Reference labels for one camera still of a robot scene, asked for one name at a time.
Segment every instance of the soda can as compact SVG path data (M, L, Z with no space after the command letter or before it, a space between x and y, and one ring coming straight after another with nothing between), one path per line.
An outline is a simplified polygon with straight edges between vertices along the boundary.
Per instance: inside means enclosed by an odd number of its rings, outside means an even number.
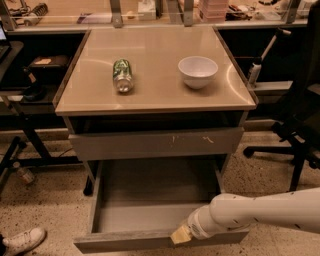
M113 85L120 93L129 92L133 88L129 61L120 59L113 64Z

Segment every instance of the white sneaker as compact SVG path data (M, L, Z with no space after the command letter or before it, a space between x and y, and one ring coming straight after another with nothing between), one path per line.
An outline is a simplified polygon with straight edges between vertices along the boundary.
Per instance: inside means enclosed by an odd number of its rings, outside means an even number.
M33 228L11 238L4 238L2 243L7 247L3 256L14 256L37 247L46 237L43 228Z

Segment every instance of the bottle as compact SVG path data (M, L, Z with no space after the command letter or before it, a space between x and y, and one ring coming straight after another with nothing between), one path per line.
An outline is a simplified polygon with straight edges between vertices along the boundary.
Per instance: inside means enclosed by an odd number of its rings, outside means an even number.
M23 72L28 77L30 86L38 86L39 85L37 78L31 72L29 67L23 67Z
M35 180L33 173L28 168L21 167L19 162L14 162L13 167L17 170L17 175L24 184L29 185Z
M261 71L261 58L256 58L249 69L249 73L248 73L249 84L255 85L259 77L260 71Z
M129 92L133 88L129 61L120 59L113 64L113 85L120 93Z

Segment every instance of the floor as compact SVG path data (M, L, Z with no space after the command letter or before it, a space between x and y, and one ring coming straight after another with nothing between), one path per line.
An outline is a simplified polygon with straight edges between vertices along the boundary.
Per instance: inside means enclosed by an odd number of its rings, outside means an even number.
M53 156L74 154L65 130L40 131ZM16 132L0 132L0 159ZM262 196L283 193L288 189L292 166L289 156L271 156L256 153L246 159L242 155L248 145L279 144L276 135L269 131L245 132L241 144L232 155L223 176L227 192L245 196ZM34 156L31 145L20 157ZM300 180L300 189L318 187L320 173L307 165ZM47 230L45 241L25 255L78 256L82 255L73 245L73 238L84 235L92 197L83 195L86 171L82 165L65 167L32 168L36 181L24 185L17 175L8 171L2 182L0 201L0 231L12 236L25 229L42 226ZM286 256L320 255L320 235L256 224L240 244L224 244L196 248L158 249L102 253L110 256L146 255L241 255Z

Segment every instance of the bowl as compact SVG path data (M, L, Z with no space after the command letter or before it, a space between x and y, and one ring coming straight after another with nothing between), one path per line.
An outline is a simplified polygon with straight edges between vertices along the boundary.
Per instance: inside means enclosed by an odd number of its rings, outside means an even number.
M178 68L183 82L192 89L201 89L210 84L218 71L217 63L201 56L182 59Z

